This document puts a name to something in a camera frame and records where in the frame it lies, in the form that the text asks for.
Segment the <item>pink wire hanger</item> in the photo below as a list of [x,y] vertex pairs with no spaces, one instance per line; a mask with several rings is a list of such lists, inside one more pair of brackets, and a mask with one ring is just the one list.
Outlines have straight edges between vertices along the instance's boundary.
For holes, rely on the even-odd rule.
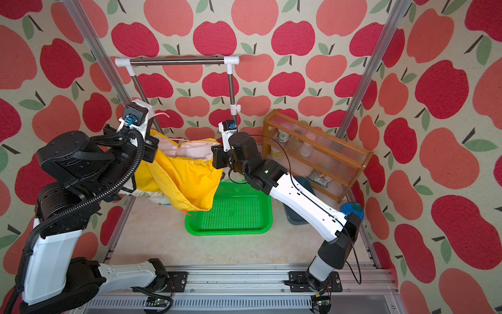
[[211,126],[208,116],[189,116],[177,110],[155,110],[166,137],[185,139],[189,141],[208,141],[216,143],[216,128]]

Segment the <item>yellow jacket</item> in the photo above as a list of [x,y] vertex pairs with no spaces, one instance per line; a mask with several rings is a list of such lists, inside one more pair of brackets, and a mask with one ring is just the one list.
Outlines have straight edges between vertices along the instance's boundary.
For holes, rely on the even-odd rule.
[[211,210],[223,173],[213,167],[211,147],[219,142],[168,138],[155,130],[150,134],[159,139],[158,152],[153,163],[141,162],[135,190],[163,193],[185,213]]

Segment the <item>white dinosaur print jacket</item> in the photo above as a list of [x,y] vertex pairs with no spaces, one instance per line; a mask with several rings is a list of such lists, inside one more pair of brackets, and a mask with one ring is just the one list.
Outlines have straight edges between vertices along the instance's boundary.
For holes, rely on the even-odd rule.
[[132,196],[137,198],[146,198],[147,200],[150,200],[152,203],[157,205],[171,205],[171,201],[168,199],[168,197],[160,192],[135,190],[132,193]]

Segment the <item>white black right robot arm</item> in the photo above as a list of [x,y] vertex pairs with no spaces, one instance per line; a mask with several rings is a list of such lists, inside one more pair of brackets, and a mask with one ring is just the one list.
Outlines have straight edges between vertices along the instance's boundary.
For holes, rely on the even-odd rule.
[[263,158],[245,132],[222,132],[222,145],[212,148],[213,166],[243,175],[246,184],[282,202],[307,221],[324,242],[307,268],[305,284],[316,293],[327,290],[334,270],[341,270],[358,238],[361,218],[331,208],[303,187],[288,170]]

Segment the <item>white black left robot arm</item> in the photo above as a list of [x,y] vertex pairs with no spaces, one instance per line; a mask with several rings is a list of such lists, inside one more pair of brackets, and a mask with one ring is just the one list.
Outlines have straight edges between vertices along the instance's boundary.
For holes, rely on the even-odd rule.
[[102,136],[61,134],[37,151],[43,171],[54,178],[37,197],[33,230],[23,248],[6,313],[63,313],[99,294],[131,288],[150,298],[180,292],[158,259],[108,266],[75,257],[78,239],[102,201],[115,201],[142,161],[152,162],[158,139],[135,128],[106,128]]

